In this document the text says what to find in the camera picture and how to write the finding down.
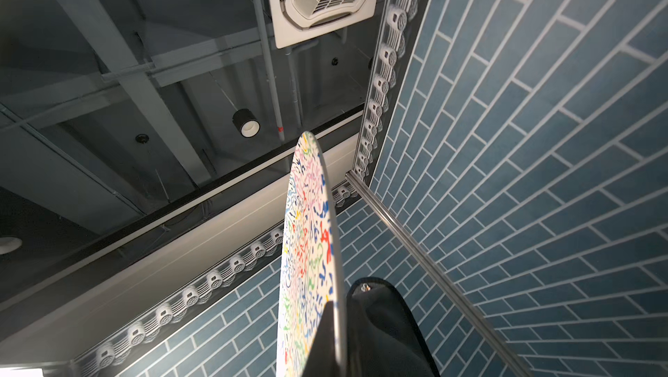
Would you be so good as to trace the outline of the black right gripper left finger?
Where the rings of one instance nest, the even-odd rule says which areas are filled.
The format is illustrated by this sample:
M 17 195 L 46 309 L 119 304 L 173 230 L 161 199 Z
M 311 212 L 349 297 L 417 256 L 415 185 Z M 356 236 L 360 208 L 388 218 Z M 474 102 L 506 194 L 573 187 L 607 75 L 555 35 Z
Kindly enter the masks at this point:
M 334 304 L 329 301 L 325 304 L 302 377 L 339 376 L 335 347 Z

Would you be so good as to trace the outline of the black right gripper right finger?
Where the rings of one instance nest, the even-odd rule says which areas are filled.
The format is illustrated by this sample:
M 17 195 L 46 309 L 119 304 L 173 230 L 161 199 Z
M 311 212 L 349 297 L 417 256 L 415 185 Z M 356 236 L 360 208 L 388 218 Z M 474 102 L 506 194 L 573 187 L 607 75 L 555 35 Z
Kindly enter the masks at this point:
M 355 281 L 346 297 L 348 376 L 438 376 L 412 311 L 388 281 Z

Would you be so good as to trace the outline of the round colourful speckled plate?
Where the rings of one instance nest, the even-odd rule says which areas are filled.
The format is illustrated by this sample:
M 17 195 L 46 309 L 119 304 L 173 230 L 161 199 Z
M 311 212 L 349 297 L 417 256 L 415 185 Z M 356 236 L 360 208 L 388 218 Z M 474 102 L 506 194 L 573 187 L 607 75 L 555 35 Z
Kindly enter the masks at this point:
M 303 133 L 289 175 L 282 244 L 276 374 L 302 376 L 325 304 L 334 304 L 339 376 L 347 366 L 344 272 L 325 158 Z

